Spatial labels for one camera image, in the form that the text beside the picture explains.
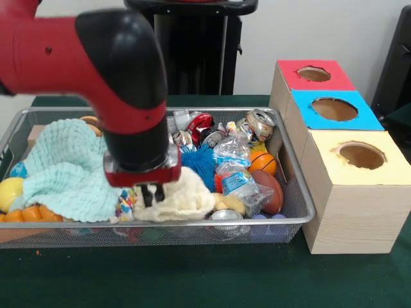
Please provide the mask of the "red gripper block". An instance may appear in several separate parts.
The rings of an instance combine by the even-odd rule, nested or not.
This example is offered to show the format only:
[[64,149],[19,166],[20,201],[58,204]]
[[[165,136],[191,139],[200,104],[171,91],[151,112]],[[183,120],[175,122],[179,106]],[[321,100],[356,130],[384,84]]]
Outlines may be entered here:
[[153,195],[146,184],[155,184],[155,200],[163,201],[165,198],[162,184],[175,182],[180,178],[181,162],[171,166],[160,167],[145,173],[125,171],[119,169],[115,161],[104,160],[104,172],[108,183],[113,187],[132,187],[141,185],[141,194],[145,207],[151,207]]

